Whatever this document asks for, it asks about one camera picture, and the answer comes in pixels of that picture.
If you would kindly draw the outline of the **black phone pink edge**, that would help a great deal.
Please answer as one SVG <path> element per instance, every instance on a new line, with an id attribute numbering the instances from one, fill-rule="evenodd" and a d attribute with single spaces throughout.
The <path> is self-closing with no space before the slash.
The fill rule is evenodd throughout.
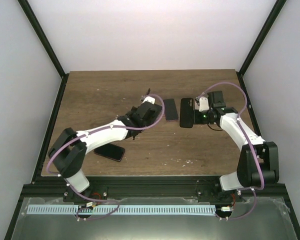
<path id="1" fill-rule="evenodd" d="M 178 121 L 179 116 L 178 116 L 178 111 L 177 111 L 175 100 L 173 98 L 164 99 L 163 103 L 164 103 L 164 107 L 165 107 L 164 115 L 165 115 L 166 121 L 167 122 Z"/>

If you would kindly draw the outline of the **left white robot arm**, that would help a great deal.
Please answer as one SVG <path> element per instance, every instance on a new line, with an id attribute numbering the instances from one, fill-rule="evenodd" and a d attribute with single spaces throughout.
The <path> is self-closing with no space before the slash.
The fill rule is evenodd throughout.
<path id="1" fill-rule="evenodd" d="M 112 122 L 89 130 L 64 129 L 48 151 L 46 171 L 63 177 L 74 189 L 79 201 L 87 202 L 92 196 L 90 182 L 83 171 L 86 155 L 112 142 L 135 138 L 154 127 L 163 117 L 165 107 L 144 102 Z"/>

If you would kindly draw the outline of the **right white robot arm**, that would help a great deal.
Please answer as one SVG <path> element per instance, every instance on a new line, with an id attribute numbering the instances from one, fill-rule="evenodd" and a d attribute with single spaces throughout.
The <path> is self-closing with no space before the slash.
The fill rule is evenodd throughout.
<path id="1" fill-rule="evenodd" d="M 215 200 L 226 200 L 230 190 L 262 190 L 266 184 L 279 181 L 278 146 L 257 135 L 234 107 L 226 106 L 222 91 L 209 92 L 207 96 L 196 97 L 194 101 L 194 124 L 216 124 L 240 150 L 236 171 L 222 175 L 220 184 L 212 188 Z"/>

